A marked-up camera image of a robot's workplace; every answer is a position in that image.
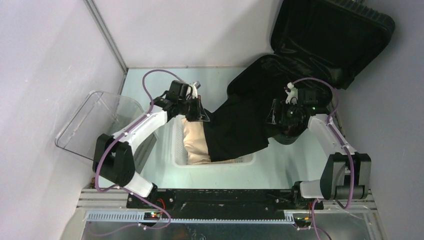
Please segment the black ribbed hard-shell suitcase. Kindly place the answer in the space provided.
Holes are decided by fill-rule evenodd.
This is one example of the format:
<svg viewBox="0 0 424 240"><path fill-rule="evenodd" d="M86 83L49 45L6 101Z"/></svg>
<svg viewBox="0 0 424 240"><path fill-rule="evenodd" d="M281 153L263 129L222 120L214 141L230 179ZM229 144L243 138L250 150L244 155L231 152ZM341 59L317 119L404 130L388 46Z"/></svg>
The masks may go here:
<svg viewBox="0 0 424 240"><path fill-rule="evenodd" d="M292 83L316 91L318 108L327 110L332 89L347 89L386 48L395 27L389 15L352 0L285 0L271 34L273 52L232 80L227 96L285 100ZM288 145L305 130L274 137Z"/></svg>

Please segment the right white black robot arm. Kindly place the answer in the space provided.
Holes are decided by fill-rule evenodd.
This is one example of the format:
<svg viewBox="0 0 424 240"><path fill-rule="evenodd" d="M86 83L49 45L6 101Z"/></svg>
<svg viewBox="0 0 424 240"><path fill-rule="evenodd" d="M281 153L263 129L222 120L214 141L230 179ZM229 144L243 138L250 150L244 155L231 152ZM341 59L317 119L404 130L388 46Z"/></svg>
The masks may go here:
<svg viewBox="0 0 424 240"><path fill-rule="evenodd" d="M312 198L320 200L362 200L368 196L371 158L359 153L337 129L333 117L319 108L317 92L311 88L288 90L285 100L275 98L266 123L284 130L308 129L327 158L319 179L300 181L291 194L291 204L304 209Z"/></svg>

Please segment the black garment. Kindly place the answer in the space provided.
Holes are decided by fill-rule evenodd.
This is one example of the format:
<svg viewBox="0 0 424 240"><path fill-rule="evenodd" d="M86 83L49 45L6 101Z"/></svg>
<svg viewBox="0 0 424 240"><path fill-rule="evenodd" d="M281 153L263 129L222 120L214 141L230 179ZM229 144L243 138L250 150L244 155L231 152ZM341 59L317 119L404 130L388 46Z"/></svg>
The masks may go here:
<svg viewBox="0 0 424 240"><path fill-rule="evenodd" d="M283 132L266 123L273 97L243 98L232 95L203 124L208 154L212 162L236 159L263 150L269 138Z"/></svg>

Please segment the beige cloth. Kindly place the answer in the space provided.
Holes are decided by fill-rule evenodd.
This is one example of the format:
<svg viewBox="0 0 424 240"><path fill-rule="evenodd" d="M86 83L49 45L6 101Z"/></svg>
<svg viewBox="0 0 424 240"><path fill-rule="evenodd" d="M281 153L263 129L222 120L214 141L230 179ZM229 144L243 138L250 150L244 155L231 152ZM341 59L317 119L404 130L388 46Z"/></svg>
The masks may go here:
<svg viewBox="0 0 424 240"><path fill-rule="evenodd" d="M181 120L183 126L183 144L187 151L187 164L211 164L211 158L206 142L204 124L201 121Z"/></svg>

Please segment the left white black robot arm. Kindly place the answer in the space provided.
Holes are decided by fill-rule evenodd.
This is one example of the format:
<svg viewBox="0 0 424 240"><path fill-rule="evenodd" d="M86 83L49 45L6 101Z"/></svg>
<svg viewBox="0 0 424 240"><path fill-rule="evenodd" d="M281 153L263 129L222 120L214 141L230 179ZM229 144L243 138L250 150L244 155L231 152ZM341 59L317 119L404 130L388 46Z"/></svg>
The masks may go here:
<svg viewBox="0 0 424 240"><path fill-rule="evenodd" d="M96 140L92 165L95 184L98 185L102 177L114 188L124 188L139 195L138 201L145 208L156 206L158 194L154 191L157 186L137 173L136 151L158 128L176 116L185 116L190 122L210 120L198 94L200 86L198 81L185 83L174 80L168 90L150 100L146 113L111 135L101 134Z"/></svg>

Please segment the white perforated plastic basket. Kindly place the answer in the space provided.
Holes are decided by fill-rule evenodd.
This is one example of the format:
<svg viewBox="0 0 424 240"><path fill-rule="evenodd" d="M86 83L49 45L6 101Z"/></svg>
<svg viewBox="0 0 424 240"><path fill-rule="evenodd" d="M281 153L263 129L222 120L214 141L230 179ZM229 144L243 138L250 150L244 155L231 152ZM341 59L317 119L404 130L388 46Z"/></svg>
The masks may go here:
<svg viewBox="0 0 424 240"><path fill-rule="evenodd" d="M170 139L170 158L171 162L177 168L194 169L194 168L212 168L212 167L241 167L252 165L256 161L256 156L252 154L244 155L234 159L231 162L219 161L216 163L188 164L188 152L184 147L184 127L182 123L183 116L178 115L169 123L172 123L171 139Z"/></svg>

